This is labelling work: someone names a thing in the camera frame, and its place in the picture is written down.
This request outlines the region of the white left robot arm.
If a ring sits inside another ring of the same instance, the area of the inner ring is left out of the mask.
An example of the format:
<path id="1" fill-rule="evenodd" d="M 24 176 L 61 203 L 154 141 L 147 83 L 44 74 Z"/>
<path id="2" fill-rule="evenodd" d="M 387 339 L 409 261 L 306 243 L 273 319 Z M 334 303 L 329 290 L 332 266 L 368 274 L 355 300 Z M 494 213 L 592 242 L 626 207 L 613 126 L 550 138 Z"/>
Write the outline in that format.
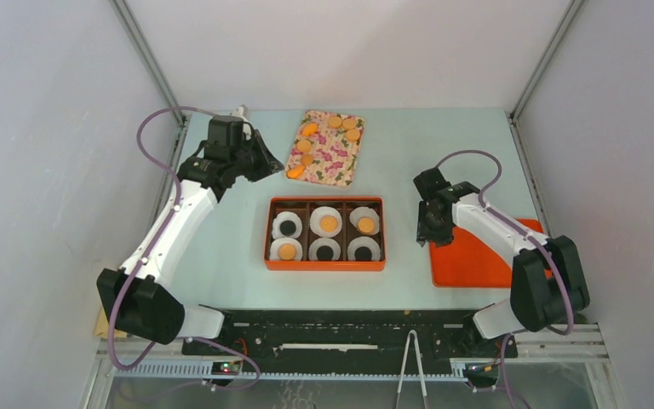
<path id="1" fill-rule="evenodd" d="M 97 279 L 110 325 L 155 343 L 201 337 L 213 354 L 231 351 L 235 332 L 225 315 L 180 302 L 170 287 L 198 227 L 235 181 L 256 182 L 283 168 L 242 112 L 212 117 L 197 151 L 171 174 L 168 202 L 146 237 L 119 269 Z"/>

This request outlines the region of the orange box lid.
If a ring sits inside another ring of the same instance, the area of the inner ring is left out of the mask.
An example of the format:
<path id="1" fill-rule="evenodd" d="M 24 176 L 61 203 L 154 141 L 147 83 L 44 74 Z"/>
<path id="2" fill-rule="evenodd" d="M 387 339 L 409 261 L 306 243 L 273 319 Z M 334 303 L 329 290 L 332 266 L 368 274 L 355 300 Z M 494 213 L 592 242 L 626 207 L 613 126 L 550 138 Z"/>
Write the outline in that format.
<path id="1" fill-rule="evenodd" d="M 505 262 L 470 232 L 453 228 L 448 245 L 428 243 L 433 285 L 438 288 L 509 289 L 513 257 Z"/>

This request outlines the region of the floral pink serving tray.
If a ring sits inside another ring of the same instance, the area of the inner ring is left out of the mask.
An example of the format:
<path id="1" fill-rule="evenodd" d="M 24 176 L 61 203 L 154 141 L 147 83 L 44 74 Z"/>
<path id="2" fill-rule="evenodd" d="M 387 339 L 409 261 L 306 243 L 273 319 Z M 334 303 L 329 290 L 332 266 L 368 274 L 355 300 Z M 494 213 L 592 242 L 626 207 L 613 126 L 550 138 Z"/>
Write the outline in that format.
<path id="1" fill-rule="evenodd" d="M 335 115 L 341 116 L 342 119 L 356 118 L 359 121 L 356 129 L 361 131 L 361 137 L 358 141 L 348 141 L 345 137 L 346 130 L 342 127 L 332 129 L 328 125 L 328 119 Z M 309 123 L 317 123 L 319 131 L 310 137 L 301 136 L 301 130 Z M 313 163 L 305 167 L 299 179 L 291 180 L 331 187 L 351 186 L 359 161 L 365 125 L 364 118 L 352 114 L 318 110 L 305 112 L 285 165 L 285 173 L 288 169 L 301 164 L 302 155 L 310 154 L 313 156 Z M 309 153 L 301 153 L 295 148 L 295 144 L 302 139 L 308 139 L 313 144 Z"/>

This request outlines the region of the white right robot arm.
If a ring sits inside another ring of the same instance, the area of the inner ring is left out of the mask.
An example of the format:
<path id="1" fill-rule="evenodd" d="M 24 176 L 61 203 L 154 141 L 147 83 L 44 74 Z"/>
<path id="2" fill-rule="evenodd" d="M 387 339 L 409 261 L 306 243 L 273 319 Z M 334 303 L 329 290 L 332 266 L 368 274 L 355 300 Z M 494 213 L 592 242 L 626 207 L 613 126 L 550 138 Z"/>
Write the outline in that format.
<path id="1" fill-rule="evenodd" d="M 467 318 L 464 350 L 482 356 L 496 337 L 537 332 L 575 320 L 590 304 L 577 245 L 551 238 L 493 207 L 468 181 L 452 184 L 436 168 L 413 180 L 420 195 L 416 241 L 428 245 L 436 286 L 510 290 Z"/>

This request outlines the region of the black sandwich cookie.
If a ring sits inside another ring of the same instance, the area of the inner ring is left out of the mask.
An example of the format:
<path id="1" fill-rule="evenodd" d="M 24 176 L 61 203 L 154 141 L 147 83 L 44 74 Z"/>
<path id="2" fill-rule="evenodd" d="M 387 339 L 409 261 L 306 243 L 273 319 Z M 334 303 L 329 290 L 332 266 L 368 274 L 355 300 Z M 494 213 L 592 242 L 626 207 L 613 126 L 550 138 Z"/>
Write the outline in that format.
<path id="1" fill-rule="evenodd" d="M 360 246 L 354 251 L 354 259 L 356 261 L 371 261 L 372 257 L 372 250 L 367 246 Z"/>
<path id="2" fill-rule="evenodd" d="M 318 261 L 331 261 L 335 252 L 328 245 L 322 245 L 316 250 L 315 255 Z"/>
<path id="3" fill-rule="evenodd" d="M 291 220 L 284 220 L 280 222 L 278 228 L 279 232 L 286 237 L 292 236 L 297 230 L 296 224 Z"/>

